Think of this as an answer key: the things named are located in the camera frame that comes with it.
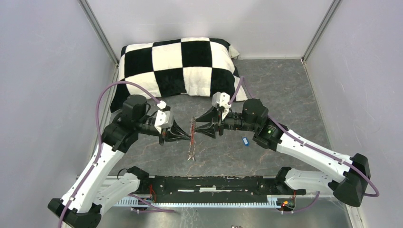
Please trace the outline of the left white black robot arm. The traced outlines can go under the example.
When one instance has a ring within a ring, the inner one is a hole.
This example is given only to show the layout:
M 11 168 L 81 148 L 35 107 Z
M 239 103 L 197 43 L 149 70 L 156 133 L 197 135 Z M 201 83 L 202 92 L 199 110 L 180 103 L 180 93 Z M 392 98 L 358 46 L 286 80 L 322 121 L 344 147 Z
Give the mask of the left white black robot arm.
M 52 199 L 48 209 L 62 224 L 72 228 L 95 228 L 103 214 L 130 193 L 149 189 L 149 174 L 132 167 L 105 190 L 101 185 L 111 169 L 120 161 L 140 134 L 156 136 L 159 144 L 191 140 L 173 118 L 169 107 L 148 115 L 150 105 L 142 95 L 130 95 L 121 112 L 105 127 L 97 151 L 71 189 L 60 199 Z

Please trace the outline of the blue headed key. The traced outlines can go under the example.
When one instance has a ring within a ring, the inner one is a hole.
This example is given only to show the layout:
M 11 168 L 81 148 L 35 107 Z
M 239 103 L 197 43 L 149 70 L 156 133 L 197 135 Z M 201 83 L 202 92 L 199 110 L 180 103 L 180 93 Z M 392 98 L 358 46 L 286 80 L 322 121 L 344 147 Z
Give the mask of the blue headed key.
M 245 146 L 249 146 L 249 140 L 248 140 L 248 138 L 247 138 L 246 136 L 243 136 L 243 137 L 242 137 L 242 142 L 243 142 L 243 144 L 244 144 Z

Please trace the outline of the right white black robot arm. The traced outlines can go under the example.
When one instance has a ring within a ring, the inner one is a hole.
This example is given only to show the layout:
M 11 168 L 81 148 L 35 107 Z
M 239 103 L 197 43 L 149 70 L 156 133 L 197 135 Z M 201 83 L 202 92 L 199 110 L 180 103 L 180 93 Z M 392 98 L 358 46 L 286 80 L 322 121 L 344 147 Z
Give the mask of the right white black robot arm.
M 211 138 L 222 136 L 225 130 L 253 132 L 253 141 L 264 149 L 297 158 L 317 169 L 300 171 L 283 167 L 274 181 L 277 192 L 290 190 L 332 193 L 339 201 L 360 207 L 367 196 L 371 177 L 368 158 L 356 153 L 353 157 L 315 144 L 285 125 L 273 121 L 259 99 L 248 99 L 240 113 L 214 104 L 206 113 L 196 118 L 202 126 L 197 133 Z

